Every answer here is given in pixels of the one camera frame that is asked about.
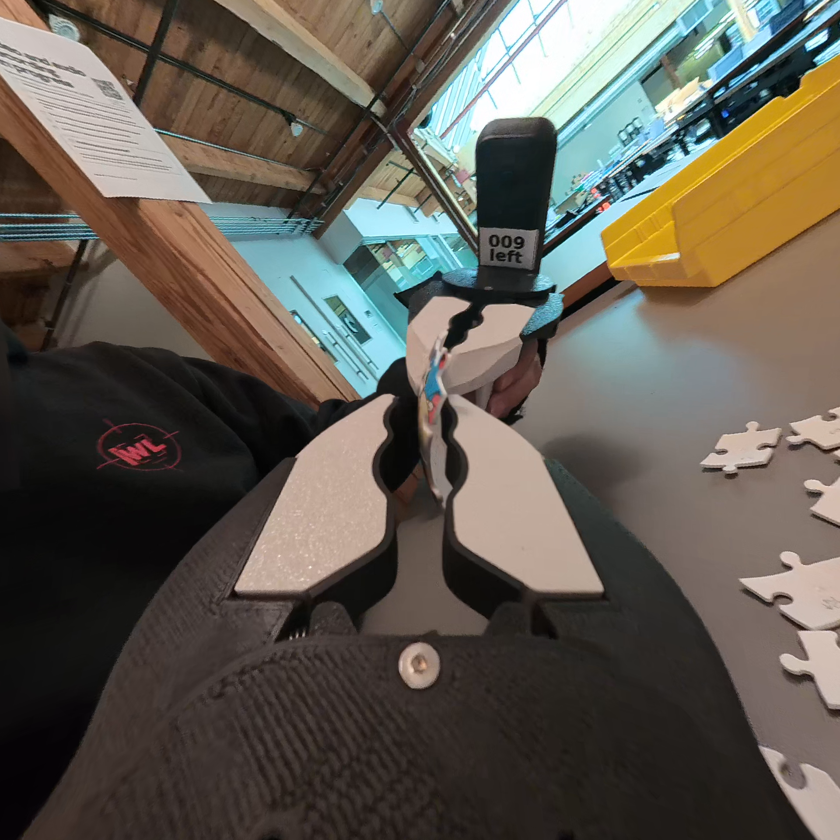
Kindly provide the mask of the person's black sweatshirt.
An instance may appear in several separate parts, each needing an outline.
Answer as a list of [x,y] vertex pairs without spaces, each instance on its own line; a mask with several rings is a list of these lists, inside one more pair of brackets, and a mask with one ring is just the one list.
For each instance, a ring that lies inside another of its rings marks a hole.
[[167,350],[29,353],[4,324],[2,349],[1,831],[18,838],[163,581],[342,404]]

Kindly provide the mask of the wooden post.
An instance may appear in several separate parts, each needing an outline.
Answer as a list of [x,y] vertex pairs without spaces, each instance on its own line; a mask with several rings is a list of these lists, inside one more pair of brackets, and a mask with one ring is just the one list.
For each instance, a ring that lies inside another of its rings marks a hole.
[[2,81],[2,135],[191,337],[310,406],[357,391],[198,205],[105,197]]

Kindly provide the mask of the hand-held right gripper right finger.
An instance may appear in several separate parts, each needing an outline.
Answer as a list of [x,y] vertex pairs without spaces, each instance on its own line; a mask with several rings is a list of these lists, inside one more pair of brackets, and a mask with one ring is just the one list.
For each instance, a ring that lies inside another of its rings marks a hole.
[[449,399],[444,419],[449,590],[485,618],[506,603],[601,600],[604,584],[541,454],[463,397]]

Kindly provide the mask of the person's left hand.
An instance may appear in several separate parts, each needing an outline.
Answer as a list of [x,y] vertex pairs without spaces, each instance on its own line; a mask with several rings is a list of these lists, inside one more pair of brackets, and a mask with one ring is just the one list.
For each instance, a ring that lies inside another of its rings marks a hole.
[[540,384],[543,373],[537,346],[523,348],[519,361],[493,385],[486,410],[500,420],[517,414]]

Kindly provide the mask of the yellow plastic bin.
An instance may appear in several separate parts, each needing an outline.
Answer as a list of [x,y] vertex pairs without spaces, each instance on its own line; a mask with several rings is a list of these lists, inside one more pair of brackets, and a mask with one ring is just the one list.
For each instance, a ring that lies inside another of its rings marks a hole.
[[839,58],[805,74],[602,232],[616,280],[714,288],[839,207]]

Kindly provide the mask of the pile of white puzzle pieces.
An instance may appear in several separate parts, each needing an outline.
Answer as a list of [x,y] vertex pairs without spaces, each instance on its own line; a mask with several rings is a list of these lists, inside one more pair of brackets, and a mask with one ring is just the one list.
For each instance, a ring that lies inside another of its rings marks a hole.
[[[766,466],[781,440],[781,429],[762,429],[748,422],[744,431],[724,434],[714,450],[700,463],[703,469],[717,469],[726,475],[739,470]],[[839,709],[839,559],[804,563],[792,551],[783,551],[780,562],[784,570],[740,579],[743,590],[762,602],[773,604],[779,599],[787,603],[779,608],[798,627],[797,637],[804,657],[784,653],[780,666],[788,676],[806,677],[814,685],[824,707]],[[838,838],[838,784],[823,770],[803,763],[803,785],[791,784],[791,765],[781,752],[760,748],[765,762],[782,792],[814,838]]]

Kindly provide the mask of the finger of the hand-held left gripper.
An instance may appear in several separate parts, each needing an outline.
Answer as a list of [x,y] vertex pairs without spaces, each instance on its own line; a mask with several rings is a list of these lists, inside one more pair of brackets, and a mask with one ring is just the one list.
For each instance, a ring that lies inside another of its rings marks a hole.
[[522,331],[533,310],[521,303],[489,304],[481,310],[480,322],[469,327],[465,339],[448,351],[445,390],[448,397],[475,395],[476,402],[490,407],[492,396],[500,397],[495,383],[512,373],[522,353]]
[[[455,316],[466,312],[469,302],[456,297],[433,297],[415,318],[408,323],[406,334],[406,371],[413,391],[419,393],[425,381],[430,354],[437,339],[447,337],[449,325]],[[448,367],[444,370],[444,386],[455,388],[455,393],[470,392],[470,374],[467,373],[466,346],[463,341],[450,350]]]

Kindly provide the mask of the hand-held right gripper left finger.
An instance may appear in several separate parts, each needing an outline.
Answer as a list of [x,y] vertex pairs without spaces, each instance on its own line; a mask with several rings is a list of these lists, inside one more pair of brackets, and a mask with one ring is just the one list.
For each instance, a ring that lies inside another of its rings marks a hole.
[[381,395],[294,460],[235,583],[237,596],[368,611],[396,580],[396,525],[380,470],[395,398]]

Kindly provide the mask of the paper notice sheet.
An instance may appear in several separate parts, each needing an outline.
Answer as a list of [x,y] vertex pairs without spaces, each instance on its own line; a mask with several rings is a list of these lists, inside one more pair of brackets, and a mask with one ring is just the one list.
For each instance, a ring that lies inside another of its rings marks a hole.
[[1,72],[103,196],[211,202],[88,47],[3,18]]

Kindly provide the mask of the long black workbench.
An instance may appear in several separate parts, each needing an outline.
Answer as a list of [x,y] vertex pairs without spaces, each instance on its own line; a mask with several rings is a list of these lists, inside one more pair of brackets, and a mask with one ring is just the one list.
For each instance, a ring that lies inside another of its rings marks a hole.
[[838,2],[696,2],[600,92],[560,121],[550,218],[561,226],[704,150],[810,70],[838,57]]

